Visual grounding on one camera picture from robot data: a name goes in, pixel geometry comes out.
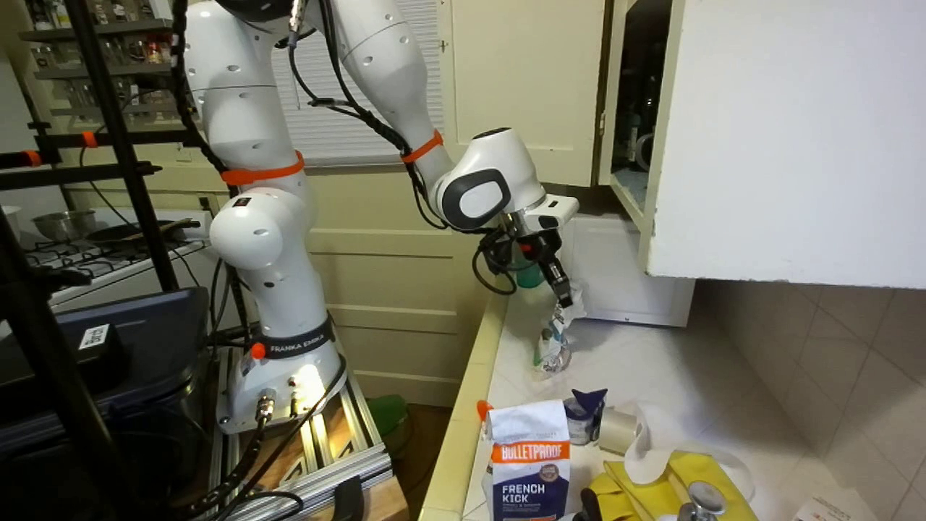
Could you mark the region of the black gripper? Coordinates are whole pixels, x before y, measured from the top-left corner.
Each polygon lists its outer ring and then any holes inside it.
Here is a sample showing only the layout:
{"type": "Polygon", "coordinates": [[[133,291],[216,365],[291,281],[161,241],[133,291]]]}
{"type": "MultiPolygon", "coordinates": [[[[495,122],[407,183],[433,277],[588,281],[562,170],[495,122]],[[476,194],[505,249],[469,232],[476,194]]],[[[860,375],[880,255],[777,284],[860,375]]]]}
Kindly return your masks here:
{"type": "Polygon", "coordinates": [[[578,212],[575,196],[547,194],[537,206],[514,212],[499,229],[481,241],[485,265],[495,274],[514,274],[537,262],[562,306],[573,306],[573,287],[559,262],[562,226],[578,212]]]}

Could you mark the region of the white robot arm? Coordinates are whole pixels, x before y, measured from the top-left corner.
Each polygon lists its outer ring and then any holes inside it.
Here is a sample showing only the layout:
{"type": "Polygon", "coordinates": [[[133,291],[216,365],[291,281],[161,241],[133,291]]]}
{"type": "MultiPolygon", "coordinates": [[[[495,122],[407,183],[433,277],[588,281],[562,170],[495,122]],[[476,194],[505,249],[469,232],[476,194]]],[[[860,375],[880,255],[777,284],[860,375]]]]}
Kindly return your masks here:
{"type": "Polygon", "coordinates": [[[449,155],[424,106],[424,60],[394,0],[196,0],[184,9],[184,80],[204,145],[233,196],[210,219],[210,245],[256,303],[256,340],[232,365],[219,426],[229,433],[317,411],[347,380],[321,277],[303,245],[306,167],[291,145],[268,54],[316,28],[343,105],[376,126],[428,207],[488,244],[485,262],[534,262],[559,303],[573,287],[559,262],[570,196],[543,191],[523,142],[499,126],[449,155]]]}

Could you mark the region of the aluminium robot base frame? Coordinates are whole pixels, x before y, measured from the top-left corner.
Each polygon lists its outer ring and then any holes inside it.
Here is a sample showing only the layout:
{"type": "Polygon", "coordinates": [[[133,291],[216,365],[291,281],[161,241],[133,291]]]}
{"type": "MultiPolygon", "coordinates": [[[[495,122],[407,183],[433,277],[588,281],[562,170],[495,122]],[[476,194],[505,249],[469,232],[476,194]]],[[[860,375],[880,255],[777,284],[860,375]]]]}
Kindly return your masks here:
{"type": "Polygon", "coordinates": [[[204,521],[407,521],[394,459],[355,380],[297,433],[268,429],[259,479],[232,491],[204,521]]]}

